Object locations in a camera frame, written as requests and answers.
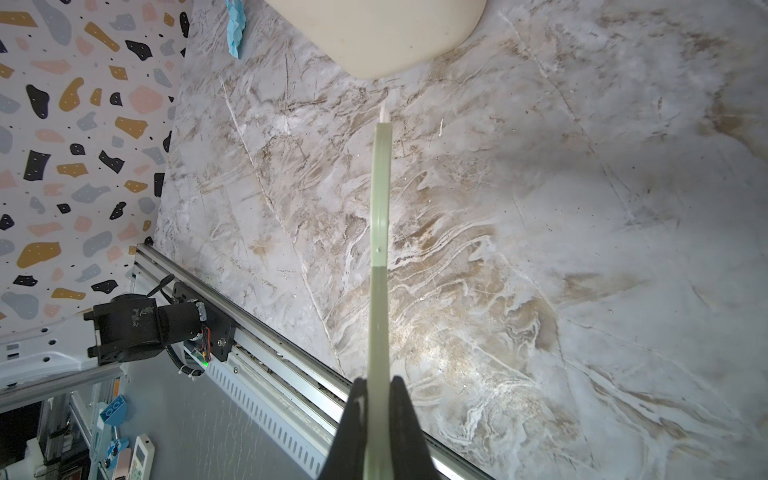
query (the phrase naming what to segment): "plastic tip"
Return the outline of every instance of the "plastic tip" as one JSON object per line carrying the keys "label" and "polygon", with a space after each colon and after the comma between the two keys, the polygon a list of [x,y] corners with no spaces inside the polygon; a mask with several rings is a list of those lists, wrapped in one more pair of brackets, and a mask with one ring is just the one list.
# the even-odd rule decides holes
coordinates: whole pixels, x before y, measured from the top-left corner
{"label": "plastic tip", "polygon": [[382,104],[381,110],[379,110],[379,123],[380,124],[388,124],[389,123],[389,111],[386,109],[386,105]]}

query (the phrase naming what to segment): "white remote control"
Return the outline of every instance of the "white remote control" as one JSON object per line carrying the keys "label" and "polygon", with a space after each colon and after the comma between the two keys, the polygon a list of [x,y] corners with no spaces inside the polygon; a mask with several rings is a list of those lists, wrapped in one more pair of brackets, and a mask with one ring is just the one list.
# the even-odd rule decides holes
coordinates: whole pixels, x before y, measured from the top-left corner
{"label": "white remote control", "polygon": [[146,435],[136,437],[134,457],[131,460],[131,473],[128,480],[149,480],[149,473],[154,460],[154,445]]}

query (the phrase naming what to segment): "black bracket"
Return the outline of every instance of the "black bracket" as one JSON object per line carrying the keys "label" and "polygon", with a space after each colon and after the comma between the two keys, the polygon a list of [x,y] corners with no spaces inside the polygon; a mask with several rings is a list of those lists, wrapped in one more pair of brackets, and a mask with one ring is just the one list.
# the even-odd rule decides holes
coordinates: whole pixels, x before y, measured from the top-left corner
{"label": "black bracket", "polygon": [[200,300],[205,304],[207,317],[205,324],[210,329],[210,351],[221,362],[226,362],[234,344],[235,329],[237,328],[232,317],[207,302],[204,296],[181,281],[174,284],[174,298],[182,303]]}

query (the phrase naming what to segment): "brown stain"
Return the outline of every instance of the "brown stain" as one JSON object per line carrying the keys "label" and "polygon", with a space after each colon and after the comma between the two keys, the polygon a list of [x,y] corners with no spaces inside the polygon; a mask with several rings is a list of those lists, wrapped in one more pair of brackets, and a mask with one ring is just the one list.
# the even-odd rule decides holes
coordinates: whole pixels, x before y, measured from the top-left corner
{"label": "brown stain", "polygon": [[85,26],[85,33],[88,33],[93,38],[96,38],[104,45],[107,45],[107,47],[112,51],[118,51],[120,50],[120,45],[115,40],[112,40],[109,38],[109,35],[104,33],[103,30],[101,30],[98,25],[96,25],[94,22],[89,22]]}
{"label": "brown stain", "polygon": [[403,238],[393,242],[392,246],[397,250],[401,250],[409,244],[417,243],[422,251],[429,250],[429,248],[435,246],[435,243],[437,243],[437,240],[439,239],[439,237],[435,235],[435,229],[433,227],[441,217],[442,214],[435,215],[431,219],[427,220],[427,222],[424,223],[424,225],[422,225],[414,233],[406,235]]}
{"label": "brown stain", "polygon": [[260,238],[253,245],[248,247],[250,251],[261,257],[262,260],[266,260],[266,255],[272,250],[272,235],[266,235],[264,238]]}
{"label": "brown stain", "polygon": [[697,31],[684,32],[683,37],[685,38],[683,58],[686,60],[690,60],[699,53],[709,53],[716,57],[719,55],[719,49],[728,45],[728,42],[722,38]]}
{"label": "brown stain", "polygon": [[440,55],[432,60],[429,65],[429,78],[422,91],[431,84],[445,80],[446,77],[448,77],[448,73],[453,67],[453,64],[464,57],[464,55],[468,54],[473,48],[480,45],[484,38],[485,37],[477,38],[472,43],[466,45],[461,44],[448,53]]}
{"label": "brown stain", "polygon": [[602,28],[608,28],[614,25],[624,25],[628,22],[636,22],[643,12],[628,12],[624,15],[601,15],[597,20],[597,24]]}
{"label": "brown stain", "polygon": [[7,65],[0,63],[0,77],[10,78],[15,70]]}
{"label": "brown stain", "polygon": [[704,123],[702,121],[696,123],[696,133],[701,137],[712,137],[717,134],[710,122]]}
{"label": "brown stain", "polygon": [[94,92],[91,94],[91,104],[97,107],[101,105],[101,89],[94,88]]}
{"label": "brown stain", "polygon": [[712,419],[712,418],[705,418],[703,415],[701,415],[701,413],[699,413],[699,411],[695,409],[695,407],[686,405],[682,402],[675,402],[670,399],[663,399],[663,398],[652,396],[648,393],[643,393],[643,392],[632,392],[629,390],[621,390],[621,391],[629,395],[632,395],[634,398],[642,402],[646,402],[649,405],[658,405],[658,406],[663,406],[670,409],[680,410],[681,412],[684,412],[686,415],[696,420],[697,422],[701,423],[702,425],[708,425],[716,429],[728,429],[728,426],[723,424],[722,422],[719,422],[716,419]]}
{"label": "brown stain", "polygon": [[118,80],[128,79],[128,73],[125,71],[125,67],[115,67],[114,65],[110,65],[109,72]]}
{"label": "brown stain", "polygon": [[22,254],[18,256],[16,266],[19,268],[27,268],[36,263],[45,262],[51,258],[58,257],[59,255],[61,255],[61,247],[58,242],[30,243],[24,247]]}
{"label": "brown stain", "polygon": [[599,273],[569,273],[563,278],[559,303],[594,302],[645,283],[631,274],[606,278]]}
{"label": "brown stain", "polygon": [[132,191],[133,193],[137,194],[142,190],[145,190],[148,187],[148,185],[142,182],[137,182],[135,180],[128,180],[127,182],[125,182],[125,187],[128,190]]}
{"label": "brown stain", "polygon": [[636,409],[634,409],[628,403],[614,397],[616,406],[631,419],[632,423],[644,428],[651,437],[658,439],[662,435],[666,434],[676,440],[683,440],[688,438],[688,432],[686,432],[679,424],[669,419],[659,419],[659,422],[650,420],[645,415],[641,415]]}
{"label": "brown stain", "polygon": [[74,290],[59,287],[53,291],[51,298],[69,298],[73,300],[82,300],[85,298],[85,293],[75,292]]}
{"label": "brown stain", "polygon": [[144,134],[144,129],[147,128],[148,125],[149,124],[144,120],[131,120],[130,118],[125,117],[117,117],[114,120],[115,127],[121,129],[137,140]]}
{"label": "brown stain", "polygon": [[506,51],[510,55],[514,55],[515,57],[520,57],[523,60],[528,60],[531,57],[524,46],[521,46],[519,43],[517,43],[515,40],[512,40],[511,38],[508,38],[500,42],[498,44],[498,47],[502,51]]}
{"label": "brown stain", "polygon": [[748,114],[738,108],[733,108],[723,100],[723,94],[728,84],[715,92],[712,105],[707,117],[712,122],[712,127],[717,133],[727,135],[739,141],[752,155],[768,161],[768,149],[758,144],[758,140],[752,139],[748,133],[750,126],[747,121]]}
{"label": "brown stain", "polygon": [[0,23],[19,27],[37,27],[38,24],[27,12],[0,12]]}
{"label": "brown stain", "polygon": [[80,96],[78,95],[78,88],[82,87],[85,81],[82,77],[74,79],[68,87],[61,94],[61,99],[58,101],[58,107],[63,111],[72,111],[80,104]]}
{"label": "brown stain", "polygon": [[520,305],[516,313],[524,321],[538,322],[538,333],[534,344],[536,349],[552,352],[559,348],[558,318],[546,300],[532,298]]}
{"label": "brown stain", "polygon": [[88,169],[85,164],[63,164],[57,165],[56,171],[62,175],[69,175],[70,177],[80,177],[88,173]]}

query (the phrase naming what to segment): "green plastic strip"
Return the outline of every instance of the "green plastic strip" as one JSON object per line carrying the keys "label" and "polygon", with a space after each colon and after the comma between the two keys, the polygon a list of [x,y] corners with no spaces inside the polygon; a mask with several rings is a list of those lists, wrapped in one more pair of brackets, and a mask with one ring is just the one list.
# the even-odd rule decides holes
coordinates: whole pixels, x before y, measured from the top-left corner
{"label": "green plastic strip", "polygon": [[392,480],[389,448],[389,172],[392,124],[376,124],[371,173],[371,307],[368,326],[368,446],[365,480]]}

